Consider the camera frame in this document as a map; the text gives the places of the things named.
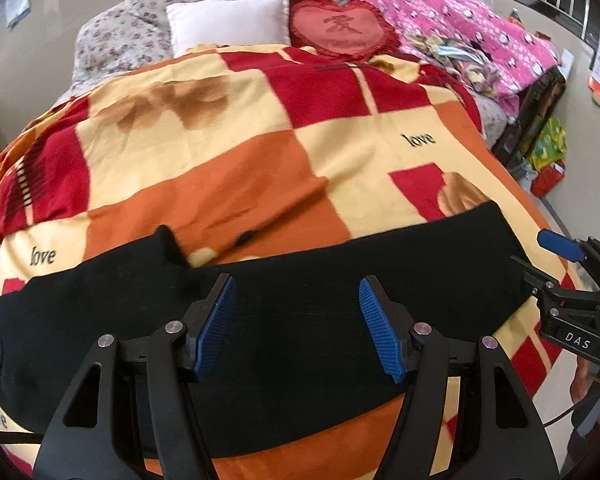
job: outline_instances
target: blue clamp handle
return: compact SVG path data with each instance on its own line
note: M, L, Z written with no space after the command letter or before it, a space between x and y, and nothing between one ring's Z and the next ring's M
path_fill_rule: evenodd
M585 254L579 243L549 229L542 229L538 233L538 245L570 262L584 261Z

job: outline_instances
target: cable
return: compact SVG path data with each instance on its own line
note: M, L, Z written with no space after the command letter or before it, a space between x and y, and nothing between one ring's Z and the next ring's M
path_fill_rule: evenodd
M571 406L567 411L561 413L555 418L552 418L549 422L542 425L543 428L548 428L550 425L555 424L559 420L562 420L565 416L569 415L573 410L577 410L579 407L584 404L589 404L593 400L598 400L600 398L600 391L595 394L589 395L587 394L582 400L576 402L573 406Z

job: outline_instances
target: metal screw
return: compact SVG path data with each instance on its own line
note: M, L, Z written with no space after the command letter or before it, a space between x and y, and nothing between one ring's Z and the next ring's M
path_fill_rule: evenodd
M498 340L490 335L486 335L482 338L482 344L487 348L493 350L498 347Z
M100 339L98 339L98 346L100 348L106 348L107 346L111 346L113 343L114 337L111 334L101 335Z
M427 323L416 323L413 325L413 329L416 331L416 334L420 335L429 335L431 333L431 326Z
M182 330L182 322L181 321L170 321L165 325L164 329L169 334L177 334L180 330Z

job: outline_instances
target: green bag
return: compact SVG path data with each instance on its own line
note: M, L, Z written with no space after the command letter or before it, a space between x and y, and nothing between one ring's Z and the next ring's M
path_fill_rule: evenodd
M551 117L536 140L534 150L529 155L529 162L534 170L541 171L552 162L564 158L566 154L566 132L560 121Z

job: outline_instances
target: floor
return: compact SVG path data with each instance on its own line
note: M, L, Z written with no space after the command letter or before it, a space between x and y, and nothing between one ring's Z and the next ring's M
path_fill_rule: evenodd
M73 47L79 27L121 0L31 0L32 11L13 31L4 26L0 6L0 148L34 117L45 112L70 84ZM553 218L539 204L552 227ZM564 352L538 391L543 420L552 418L571 401L564 387L573 377L575 359ZM565 418L549 430L558 463L564 461L571 433Z
M574 56L566 92L553 113L566 131L567 170L547 200L571 235L600 240L600 108L589 90L593 50L559 24L516 1L491 1L501 16L516 9L528 30L544 32L560 51L566 49Z

